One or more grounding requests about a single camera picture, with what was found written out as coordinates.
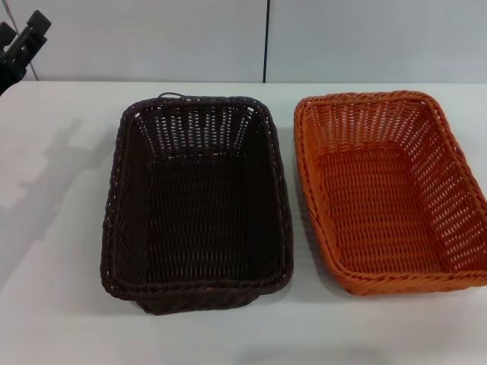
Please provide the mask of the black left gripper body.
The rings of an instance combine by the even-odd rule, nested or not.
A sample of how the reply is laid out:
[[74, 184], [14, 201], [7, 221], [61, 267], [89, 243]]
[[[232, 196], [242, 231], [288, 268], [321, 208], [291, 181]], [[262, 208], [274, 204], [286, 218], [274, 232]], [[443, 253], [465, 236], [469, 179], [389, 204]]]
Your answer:
[[27, 72], [27, 66], [39, 52], [39, 40], [32, 34], [17, 39], [1, 57], [1, 94], [19, 83]]

